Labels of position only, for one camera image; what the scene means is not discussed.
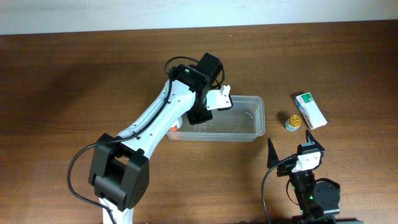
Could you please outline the orange effervescent tablet tube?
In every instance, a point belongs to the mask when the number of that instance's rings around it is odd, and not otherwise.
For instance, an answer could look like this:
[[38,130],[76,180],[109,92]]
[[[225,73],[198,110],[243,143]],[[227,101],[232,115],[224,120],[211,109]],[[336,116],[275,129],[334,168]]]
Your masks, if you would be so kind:
[[182,125],[182,120],[176,120],[173,125],[169,128],[169,132],[177,132],[178,129],[181,127]]

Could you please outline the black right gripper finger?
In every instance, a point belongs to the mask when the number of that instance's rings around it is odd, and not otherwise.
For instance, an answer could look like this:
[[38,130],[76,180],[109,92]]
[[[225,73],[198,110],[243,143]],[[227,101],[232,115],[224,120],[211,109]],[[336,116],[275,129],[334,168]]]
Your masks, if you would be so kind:
[[311,132],[308,129],[305,131],[305,135],[307,138],[307,143],[305,144],[305,146],[322,148],[322,145],[313,137],[313,135],[311,134]]
[[274,145],[271,141],[271,138],[268,138],[267,145],[268,145],[267,168],[271,169],[272,167],[274,167],[279,163],[279,158],[274,148]]

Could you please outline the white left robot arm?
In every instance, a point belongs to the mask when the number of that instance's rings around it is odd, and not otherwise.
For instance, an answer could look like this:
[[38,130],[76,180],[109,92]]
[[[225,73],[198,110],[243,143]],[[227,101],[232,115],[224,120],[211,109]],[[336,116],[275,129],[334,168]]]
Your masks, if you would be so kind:
[[100,200],[104,223],[131,223],[134,207],[149,185],[149,159],[160,140],[186,115],[189,124],[207,122],[222,105],[210,96],[224,74],[218,57],[205,53],[195,65],[170,67],[164,89],[145,112],[116,137],[96,142],[88,182]]

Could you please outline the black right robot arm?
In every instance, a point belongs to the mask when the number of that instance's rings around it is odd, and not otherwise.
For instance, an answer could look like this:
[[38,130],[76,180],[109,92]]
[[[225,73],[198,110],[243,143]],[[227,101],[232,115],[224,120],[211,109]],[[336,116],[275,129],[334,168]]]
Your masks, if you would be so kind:
[[278,177],[287,176],[292,185],[301,214],[293,217],[294,223],[336,223],[335,216],[340,213],[340,191],[338,183],[327,179],[316,179],[313,170],[320,167],[324,156],[324,147],[305,131],[307,142],[297,147],[297,152],[280,160],[270,139],[268,143],[267,168],[263,177],[261,195],[267,222],[271,219],[265,198],[265,181],[269,174],[277,171]]

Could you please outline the white medicine box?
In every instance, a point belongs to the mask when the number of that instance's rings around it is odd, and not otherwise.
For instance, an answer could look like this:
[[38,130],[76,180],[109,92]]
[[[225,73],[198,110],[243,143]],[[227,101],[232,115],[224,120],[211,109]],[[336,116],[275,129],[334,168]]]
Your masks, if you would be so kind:
[[294,102],[311,130],[325,126],[328,123],[311,93],[296,96]]

